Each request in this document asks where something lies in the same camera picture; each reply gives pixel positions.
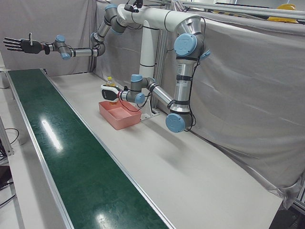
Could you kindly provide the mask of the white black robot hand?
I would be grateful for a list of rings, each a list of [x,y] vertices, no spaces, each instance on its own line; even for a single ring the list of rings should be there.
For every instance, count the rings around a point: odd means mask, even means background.
[[[110,103],[116,103],[118,102],[118,94],[121,92],[122,89],[120,89],[117,86],[107,86],[105,84],[101,85],[101,93],[105,100],[109,101]]]

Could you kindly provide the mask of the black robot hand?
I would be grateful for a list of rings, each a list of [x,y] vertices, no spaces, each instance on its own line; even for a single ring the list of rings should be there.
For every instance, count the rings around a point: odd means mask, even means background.
[[[13,39],[5,37],[3,43],[7,50],[38,54],[44,50],[44,45],[32,39],[32,33],[29,33],[28,39]]]

